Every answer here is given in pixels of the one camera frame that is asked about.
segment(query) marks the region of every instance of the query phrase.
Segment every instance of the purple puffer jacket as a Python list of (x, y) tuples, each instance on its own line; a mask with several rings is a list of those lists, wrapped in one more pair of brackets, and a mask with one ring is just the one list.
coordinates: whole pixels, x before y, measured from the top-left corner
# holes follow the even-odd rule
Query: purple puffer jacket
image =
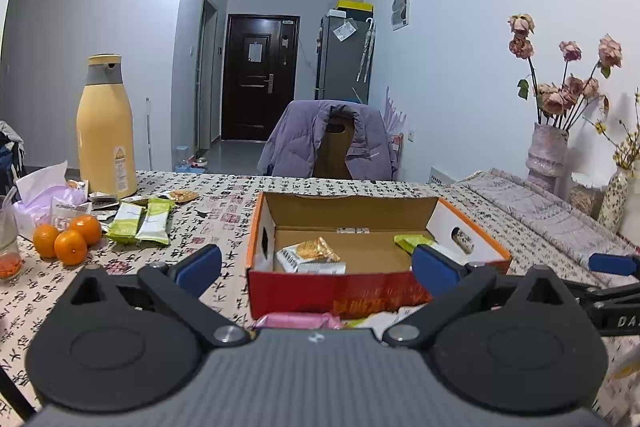
[(289, 103), (258, 161), (258, 175), (309, 178), (332, 115), (353, 118), (354, 133), (345, 162), (354, 180), (391, 181), (397, 169), (380, 111), (337, 100)]

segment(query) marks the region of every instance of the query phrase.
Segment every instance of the wall picture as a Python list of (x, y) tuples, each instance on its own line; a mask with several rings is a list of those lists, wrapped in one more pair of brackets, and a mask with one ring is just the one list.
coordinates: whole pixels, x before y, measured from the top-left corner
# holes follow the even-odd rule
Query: wall picture
[(409, 23), (409, 0), (394, 0), (391, 7), (391, 26), (394, 31)]

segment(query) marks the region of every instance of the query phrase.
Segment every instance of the doorway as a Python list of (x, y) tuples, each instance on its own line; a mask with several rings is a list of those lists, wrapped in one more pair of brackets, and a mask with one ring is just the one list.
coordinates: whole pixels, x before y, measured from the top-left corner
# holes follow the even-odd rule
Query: doorway
[(195, 148), (208, 150), (220, 136), (220, 76), (215, 74), (218, 10), (203, 0), (196, 62)]
[(230, 15), (222, 139), (265, 141), (293, 100), (300, 17)]

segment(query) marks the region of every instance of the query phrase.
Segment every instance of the green snack bar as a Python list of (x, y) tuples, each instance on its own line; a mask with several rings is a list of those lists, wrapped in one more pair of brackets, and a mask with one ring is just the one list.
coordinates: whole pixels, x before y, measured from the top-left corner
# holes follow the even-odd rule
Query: green snack bar
[(429, 239), (428, 237), (424, 237), (423, 235), (410, 235), (410, 234), (400, 234), (394, 237), (394, 242), (398, 247), (402, 248), (406, 253), (413, 254), (415, 247), (418, 245), (429, 245), (432, 247), (435, 245), (435, 241), (433, 239)]
[(118, 243), (135, 242), (141, 215), (141, 206), (122, 202), (106, 236)]
[(168, 245), (169, 236), (166, 233), (166, 222), (172, 206), (174, 206), (172, 200), (149, 198), (145, 220), (142, 222), (140, 231), (136, 234), (136, 239), (138, 241), (154, 241), (161, 245)]

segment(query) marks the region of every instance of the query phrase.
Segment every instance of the dark brown door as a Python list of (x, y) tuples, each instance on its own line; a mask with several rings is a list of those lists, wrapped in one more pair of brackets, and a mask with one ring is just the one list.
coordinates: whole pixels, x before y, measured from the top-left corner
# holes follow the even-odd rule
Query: dark brown door
[(298, 17), (229, 16), (223, 140), (267, 140), (293, 100), (298, 23)]

